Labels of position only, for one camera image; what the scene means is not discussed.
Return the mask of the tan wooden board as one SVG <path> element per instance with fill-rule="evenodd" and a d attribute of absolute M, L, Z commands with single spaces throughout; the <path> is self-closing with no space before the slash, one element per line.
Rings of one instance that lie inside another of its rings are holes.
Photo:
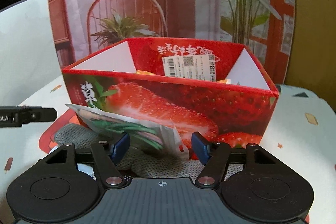
<path fill-rule="evenodd" d="M 285 82 L 315 92 L 335 108 L 335 0 L 296 0 Z"/>

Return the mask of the red strawberry cardboard box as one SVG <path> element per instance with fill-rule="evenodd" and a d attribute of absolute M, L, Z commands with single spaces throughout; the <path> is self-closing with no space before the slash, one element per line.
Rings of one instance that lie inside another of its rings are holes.
<path fill-rule="evenodd" d="M 216 81 L 165 76 L 163 57 L 215 55 Z M 154 73 L 139 75 L 137 70 Z M 232 147 L 259 143 L 279 93 L 244 45 L 187 38 L 127 38 L 62 69 L 75 105 L 175 127 Z M 230 79 L 231 84 L 218 83 Z"/>

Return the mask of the grey knitted cloth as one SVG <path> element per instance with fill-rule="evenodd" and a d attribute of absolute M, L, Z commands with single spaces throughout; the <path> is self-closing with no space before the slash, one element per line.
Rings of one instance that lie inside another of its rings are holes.
<path fill-rule="evenodd" d="M 88 148 L 92 143 L 102 138 L 94 131 L 69 123 L 54 134 L 54 141 L 59 147 L 66 143 L 72 143 L 76 148 Z M 134 173 L 140 178 L 190 178 L 195 181 L 204 166 L 198 160 L 180 159 L 174 156 L 155 158 L 141 150 L 130 147 L 117 165 L 120 172 Z"/>

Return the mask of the orange floral cloth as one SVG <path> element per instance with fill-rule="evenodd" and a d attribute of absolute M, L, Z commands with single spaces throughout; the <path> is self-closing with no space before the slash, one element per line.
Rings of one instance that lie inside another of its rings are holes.
<path fill-rule="evenodd" d="M 154 75 L 154 73 L 140 70 L 137 70 L 136 73 L 139 75 Z M 230 79 L 219 80 L 218 83 L 231 84 L 231 80 Z"/>

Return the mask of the white patterned tablecloth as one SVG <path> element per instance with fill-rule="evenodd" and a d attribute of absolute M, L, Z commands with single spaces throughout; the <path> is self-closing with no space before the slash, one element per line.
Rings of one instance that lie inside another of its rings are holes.
<path fill-rule="evenodd" d="M 45 156 L 38 141 L 49 126 L 31 123 L 1 129 L 1 223 L 14 220 L 7 187 Z M 335 223 L 335 112 L 327 102 L 282 93 L 261 146 L 310 182 L 310 223 Z"/>

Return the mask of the white shipping label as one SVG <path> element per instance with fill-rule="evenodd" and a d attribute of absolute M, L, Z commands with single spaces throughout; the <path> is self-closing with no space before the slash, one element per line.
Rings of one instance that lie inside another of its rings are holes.
<path fill-rule="evenodd" d="M 216 81 L 215 55 L 163 57 L 165 76 L 183 79 Z"/>

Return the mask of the white board panel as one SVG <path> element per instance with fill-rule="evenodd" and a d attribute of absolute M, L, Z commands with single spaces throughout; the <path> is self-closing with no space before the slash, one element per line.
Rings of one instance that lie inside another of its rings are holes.
<path fill-rule="evenodd" d="M 48 0 L 1 10 L 1 105 L 20 104 L 60 75 Z"/>

